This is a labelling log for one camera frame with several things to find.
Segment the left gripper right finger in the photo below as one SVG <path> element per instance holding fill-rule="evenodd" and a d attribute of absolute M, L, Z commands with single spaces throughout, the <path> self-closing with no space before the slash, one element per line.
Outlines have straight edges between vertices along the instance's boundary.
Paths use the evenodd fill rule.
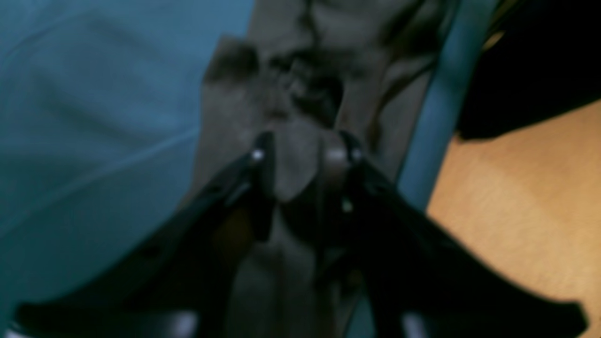
<path fill-rule="evenodd" d="M 346 131 L 320 146 L 319 247 L 344 250 L 320 276 L 357 269 L 378 338 L 576 338 L 577 302 L 515 286 L 416 210 Z"/>

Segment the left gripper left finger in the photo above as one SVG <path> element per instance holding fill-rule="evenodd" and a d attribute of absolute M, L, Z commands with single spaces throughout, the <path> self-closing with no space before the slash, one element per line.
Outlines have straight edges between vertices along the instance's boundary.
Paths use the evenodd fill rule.
<path fill-rule="evenodd" d="M 155 233 L 94 280 L 14 312 L 16 338 L 214 338 L 238 265 L 266 242 L 275 135 L 262 132 Z"/>

